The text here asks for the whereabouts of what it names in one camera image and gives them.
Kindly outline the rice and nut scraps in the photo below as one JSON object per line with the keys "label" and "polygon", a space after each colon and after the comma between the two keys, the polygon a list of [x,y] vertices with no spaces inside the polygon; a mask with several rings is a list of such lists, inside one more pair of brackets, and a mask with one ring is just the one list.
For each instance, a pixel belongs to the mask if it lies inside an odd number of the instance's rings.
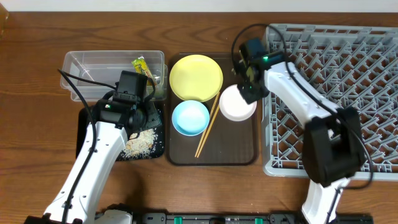
{"label": "rice and nut scraps", "polygon": [[154,128],[132,134],[117,160],[153,159],[160,157],[164,151],[164,133],[160,128]]}

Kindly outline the pink bowl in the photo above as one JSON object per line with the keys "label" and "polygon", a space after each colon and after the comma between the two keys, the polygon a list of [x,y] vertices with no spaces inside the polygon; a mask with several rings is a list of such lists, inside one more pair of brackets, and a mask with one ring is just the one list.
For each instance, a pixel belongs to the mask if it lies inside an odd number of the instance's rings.
{"label": "pink bowl", "polygon": [[220,110],[231,121],[244,121],[250,118],[257,107],[257,102],[247,104],[241,96],[237,84],[227,87],[220,97]]}

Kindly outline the green snack wrapper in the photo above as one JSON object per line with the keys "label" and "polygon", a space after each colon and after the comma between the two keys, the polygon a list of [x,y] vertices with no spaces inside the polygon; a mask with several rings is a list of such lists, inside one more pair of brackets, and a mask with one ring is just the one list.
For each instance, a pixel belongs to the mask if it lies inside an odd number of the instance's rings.
{"label": "green snack wrapper", "polygon": [[154,81],[152,72],[150,71],[150,69],[145,61],[145,58],[143,56],[140,56],[140,57],[134,59],[131,63],[137,73],[143,74],[143,75],[147,76],[148,78],[150,78],[152,81]]}

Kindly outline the yellow plate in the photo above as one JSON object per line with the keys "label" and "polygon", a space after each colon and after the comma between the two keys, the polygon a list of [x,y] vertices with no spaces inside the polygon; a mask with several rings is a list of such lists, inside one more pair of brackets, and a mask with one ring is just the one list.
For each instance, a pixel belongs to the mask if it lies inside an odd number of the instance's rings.
{"label": "yellow plate", "polygon": [[223,72],[218,63],[205,55],[188,55],[170,71],[170,87],[181,100],[205,102],[221,90]]}

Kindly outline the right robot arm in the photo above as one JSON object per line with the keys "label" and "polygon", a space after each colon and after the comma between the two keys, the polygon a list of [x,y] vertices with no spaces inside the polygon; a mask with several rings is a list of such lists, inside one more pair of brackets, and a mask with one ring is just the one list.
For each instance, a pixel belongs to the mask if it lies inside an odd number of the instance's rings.
{"label": "right robot arm", "polygon": [[280,56],[233,63],[244,82],[240,94],[252,103],[278,96],[303,127],[302,162],[310,178],[301,213],[306,223],[334,223],[341,193],[366,161],[358,112],[323,97]]}

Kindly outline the light blue bowl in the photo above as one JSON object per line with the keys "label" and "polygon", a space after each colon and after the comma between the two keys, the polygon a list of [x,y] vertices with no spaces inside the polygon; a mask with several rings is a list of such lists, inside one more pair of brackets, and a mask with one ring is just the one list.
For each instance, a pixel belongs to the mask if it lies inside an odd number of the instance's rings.
{"label": "light blue bowl", "polygon": [[172,113],[172,125],[184,136],[201,134],[208,126],[210,112],[199,101],[188,100],[179,103]]}

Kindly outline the wooden chopstick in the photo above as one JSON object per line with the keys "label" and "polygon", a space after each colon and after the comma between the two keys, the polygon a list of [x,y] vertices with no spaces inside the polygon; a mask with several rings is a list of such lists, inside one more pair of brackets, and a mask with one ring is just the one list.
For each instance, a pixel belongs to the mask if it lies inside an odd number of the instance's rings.
{"label": "wooden chopstick", "polygon": [[[214,110],[215,110],[215,108],[216,108],[216,103],[217,103],[217,101],[218,101],[219,96],[220,96],[220,91],[216,94],[215,100],[214,100],[213,105],[212,105],[212,107],[211,107],[211,110],[210,110],[210,119],[211,119],[212,116],[213,116],[213,113],[214,113]],[[205,128],[205,130],[204,130],[204,131],[202,132],[202,134],[201,134],[201,138],[200,138],[200,141],[199,141],[199,144],[198,144],[198,147],[197,147],[197,151],[196,151],[196,153],[195,153],[195,157],[196,157],[196,158],[200,155],[200,152],[201,152],[201,149],[202,149],[202,144],[203,144],[203,142],[204,142],[205,134],[206,134],[206,132],[207,132],[207,129],[208,129],[209,125],[210,125],[210,121],[209,121],[208,126]]]}
{"label": "wooden chopstick", "polygon": [[199,158],[199,156],[200,156],[200,154],[201,154],[201,152],[202,152],[202,150],[204,148],[204,145],[205,145],[206,140],[208,139],[208,136],[209,136],[209,134],[211,132],[211,129],[212,129],[214,123],[215,123],[215,120],[216,120],[216,117],[218,115],[219,110],[220,110],[220,105],[217,105],[217,107],[215,109],[215,112],[214,112],[214,115],[213,115],[213,117],[211,119],[211,122],[209,124],[209,127],[206,129],[206,131],[204,133],[204,136],[201,138],[200,143],[198,145],[197,153],[195,154],[196,158]]}

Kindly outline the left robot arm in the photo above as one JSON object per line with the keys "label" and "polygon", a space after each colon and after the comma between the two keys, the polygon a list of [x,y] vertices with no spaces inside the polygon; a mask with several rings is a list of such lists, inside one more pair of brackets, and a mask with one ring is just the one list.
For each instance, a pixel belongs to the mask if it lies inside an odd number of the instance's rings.
{"label": "left robot arm", "polygon": [[123,206],[96,216],[109,173],[129,137],[158,127],[153,103],[144,105],[100,99],[88,112],[89,123],[76,161],[57,196],[41,217],[26,223],[133,223]]}

